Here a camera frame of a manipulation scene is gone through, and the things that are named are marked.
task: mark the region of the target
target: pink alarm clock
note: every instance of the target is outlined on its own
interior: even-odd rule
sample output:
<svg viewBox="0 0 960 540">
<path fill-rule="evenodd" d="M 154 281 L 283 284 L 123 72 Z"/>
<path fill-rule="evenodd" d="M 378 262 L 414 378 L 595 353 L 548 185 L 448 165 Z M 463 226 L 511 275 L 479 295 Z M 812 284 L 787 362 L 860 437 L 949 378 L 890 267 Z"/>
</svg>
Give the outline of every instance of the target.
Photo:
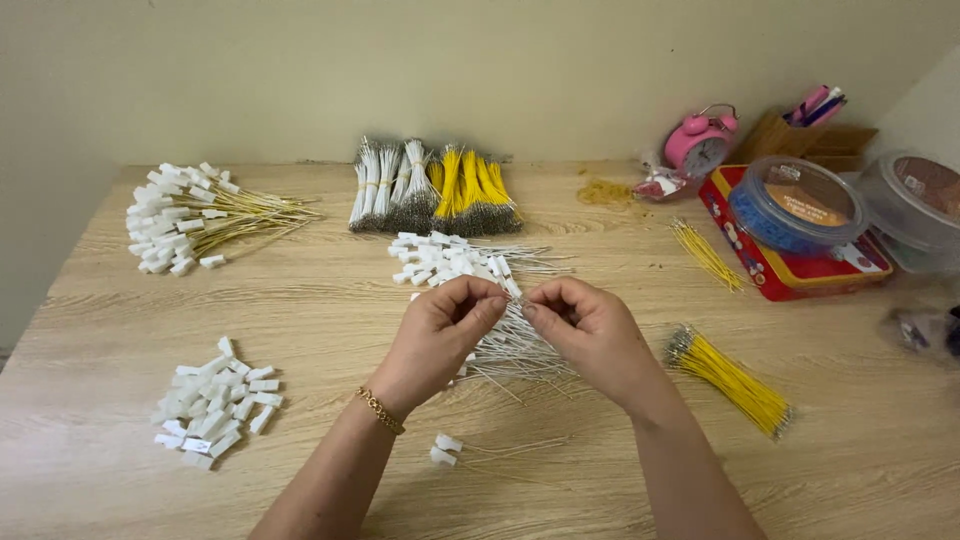
<svg viewBox="0 0 960 540">
<path fill-rule="evenodd" d="M 714 107 L 729 107 L 732 114 L 705 116 Z M 688 116 L 666 140 L 663 155 L 681 174 L 704 178 L 730 152 L 738 127 L 736 119 L 736 109 L 728 103 L 716 103 Z"/>
</svg>

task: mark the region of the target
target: hand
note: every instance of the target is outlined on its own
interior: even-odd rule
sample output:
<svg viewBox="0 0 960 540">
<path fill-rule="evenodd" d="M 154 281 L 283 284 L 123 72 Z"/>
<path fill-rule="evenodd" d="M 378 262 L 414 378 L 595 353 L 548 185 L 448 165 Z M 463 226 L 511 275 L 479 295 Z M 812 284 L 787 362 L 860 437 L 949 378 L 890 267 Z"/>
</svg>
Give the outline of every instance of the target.
<svg viewBox="0 0 960 540">
<path fill-rule="evenodd" d="M 453 380 L 480 338 L 503 316 L 508 298 L 496 283 L 473 276 L 420 294 L 403 314 L 394 344 L 367 388 L 402 422 Z"/>
<path fill-rule="evenodd" d="M 633 314 L 616 295 L 573 278 L 527 295 L 523 315 L 584 380 L 617 405 L 629 403 L 651 370 L 661 372 Z"/>
</svg>

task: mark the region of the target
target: wood grain surface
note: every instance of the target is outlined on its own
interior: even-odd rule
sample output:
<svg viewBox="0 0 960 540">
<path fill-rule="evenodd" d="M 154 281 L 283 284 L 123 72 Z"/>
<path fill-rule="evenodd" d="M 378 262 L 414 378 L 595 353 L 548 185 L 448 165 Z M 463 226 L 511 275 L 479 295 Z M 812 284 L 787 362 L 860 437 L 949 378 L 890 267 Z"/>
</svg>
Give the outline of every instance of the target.
<svg viewBox="0 0 960 540">
<path fill-rule="evenodd" d="M 620 295 L 656 351 L 678 323 L 692 323 L 796 407 L 773 443 L 712 387 L 673 375 L 771 538 L 955 537 L 960 370 L 907 355 L 878 329 L 890 307 L 932 302 L 942 290 L 897 282 L 781 304 L 731 294 L 664 227 L 686 217 L 739 268 L 698 201 L 576 202 L 585 180 L 630 182 L 632 167 L 506 166 L 529 225 L 503 242 L 576 256 L 577 275 Z M 391 282 L 398 263 L 387 257 L 388 239 L 346 231 L 356 186 L 348 165 L 232 168 L 242 186 L 319 197 L 328 219 L 213 271 L 144 276 L 126 249 L 124 208 L 147 170 L 124 170 L 0 375 L 4 539 L 245 537 L 383 357 L 414 290 Z M 249 363 L 281 370 L 287 404 L 265 434 L 205 473 L 155 445 L 148 416 L 174 366 L 212 358 L 224 334 Z M 471 382 L 417 410 L 364 536 L 654 537 L 627 419 L 581 381 L 557 384 L 572 401 L 546 385 L 509 382 L 522 406 Z M 490 465 L 573 490 L 438 469 L 428 457 L 438 430 L 484 447 L 575 435 L 540 453 L 566 464 Z"/>
</svg>

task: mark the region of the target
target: clock face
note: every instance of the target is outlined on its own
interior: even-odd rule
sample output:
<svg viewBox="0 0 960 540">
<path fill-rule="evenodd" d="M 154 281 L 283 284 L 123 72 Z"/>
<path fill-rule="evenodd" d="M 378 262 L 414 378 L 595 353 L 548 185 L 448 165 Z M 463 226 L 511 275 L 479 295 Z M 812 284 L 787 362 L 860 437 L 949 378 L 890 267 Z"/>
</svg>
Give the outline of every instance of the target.
<svg viewBox="0 0 960 540">
<path fill-rule="evenodd" d="M 692 177 L 704 177 L 727 156 L 727 141 L 714 136 L 698 142 L 684 156 L 684 172 Z"/>
</svg>

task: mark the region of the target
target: woman's left hand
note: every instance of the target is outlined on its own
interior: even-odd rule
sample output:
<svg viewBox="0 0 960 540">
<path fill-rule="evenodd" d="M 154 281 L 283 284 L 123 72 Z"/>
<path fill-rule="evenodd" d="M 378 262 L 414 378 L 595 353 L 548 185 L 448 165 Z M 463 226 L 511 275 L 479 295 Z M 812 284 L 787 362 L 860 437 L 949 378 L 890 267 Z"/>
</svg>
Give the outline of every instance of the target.
<svg viewBox="0 0 960 540">
<path fill-rule="evenodd" d="M 394 344 L 367 388 L 402 422 L 453 380 L 503 316 L 508 300 L 499 285 L 473 276 L 421 293 L 403 314 Z"/>
</svg>

